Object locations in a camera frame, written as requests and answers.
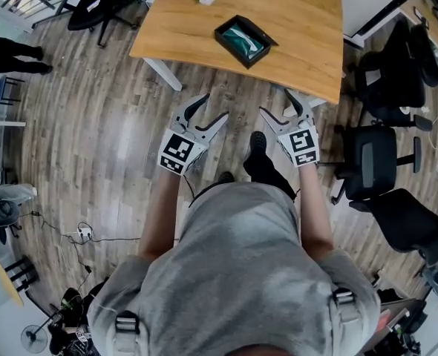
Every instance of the black pants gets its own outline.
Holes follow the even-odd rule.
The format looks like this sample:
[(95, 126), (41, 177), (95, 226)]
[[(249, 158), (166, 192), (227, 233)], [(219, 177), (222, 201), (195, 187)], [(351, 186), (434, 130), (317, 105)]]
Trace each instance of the black pants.
[[(264, 183), (280, 188), (291, 200), (295, 201), (296, 193), (288, 181), (275, 169), (272, 160), (263, 152), (252, 152), (243, 163), (252, 182)], [(202, 190), (195, 200), (211, 188), (222, 185), (227, 182), (216, 182)]]
[(38, 58), (41, 51), (38, 47), (19, 44), (0, 37), (0, 73), (18, 71), (20, 73), (46, 73), (49, 66), (42, 62), (24, 62), (16, 56)]

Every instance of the black shoe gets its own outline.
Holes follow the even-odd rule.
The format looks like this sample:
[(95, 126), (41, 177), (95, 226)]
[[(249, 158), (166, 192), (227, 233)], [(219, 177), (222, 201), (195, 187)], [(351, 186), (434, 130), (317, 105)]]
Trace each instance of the black shoe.
[(230, 171), (224, 171), (218, 179), (219, 183), (231, 183), (235, 182), (235, 178)]
[(48, 66), (47, 68), (46, 68), (46, 70), (45, 71), (43, 71), (42, 73), (40, 73), (41, 75), (46, 75), (46, 74), (49, 74), (49, 73), (51, 73), (52, 72), (52, 70), (53, 70), (53, 67), (52, 66)]
[(265, 153), (267, 151), (267, 138), (262, 132), (256, 131), (250, 135), (250, 153)]
[(35, 56), (34, 58), (36, 58), (38, 61), (42, 61), (42, 59), (44, 58), (44, 51), (42, 47), (38, 46), (36, 50), (38, 52), (38, 56)]

